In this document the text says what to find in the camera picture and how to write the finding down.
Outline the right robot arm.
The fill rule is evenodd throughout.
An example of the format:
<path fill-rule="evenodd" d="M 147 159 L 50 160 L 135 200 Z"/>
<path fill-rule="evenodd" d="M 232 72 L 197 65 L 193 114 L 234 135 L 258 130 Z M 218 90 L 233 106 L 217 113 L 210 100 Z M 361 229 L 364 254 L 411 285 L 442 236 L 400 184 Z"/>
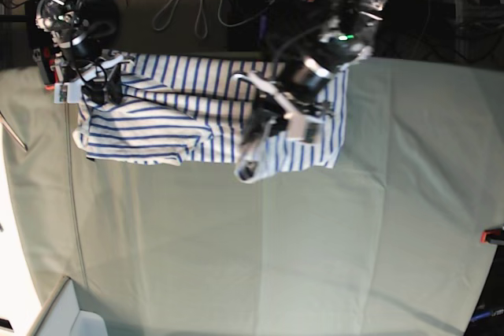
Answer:
<path fill-rule="evenodd" d="M 33 58 L 56 103 L 89 99 L 119 105 L 123 99 L 122 54 L 103 52 L 120 29 L 115 0 L 38 0 L 35 27 L 49 35 Z"/>

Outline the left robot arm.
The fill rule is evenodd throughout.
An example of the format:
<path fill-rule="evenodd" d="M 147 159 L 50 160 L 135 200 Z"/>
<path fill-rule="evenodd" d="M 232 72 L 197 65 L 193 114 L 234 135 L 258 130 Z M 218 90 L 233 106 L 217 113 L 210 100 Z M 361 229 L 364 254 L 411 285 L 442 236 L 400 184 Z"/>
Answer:
<path fill-rule="evenodd" d="M 258 92 L 242 133 L 242 147 L 282 134 L 317 144 L 332 102 L 320 100 L 343 70 L 372 56 L 388 0 L 315 0 L 304 5 L 287 35 L 271 49 L 271 72 L 237 72 Z"/>

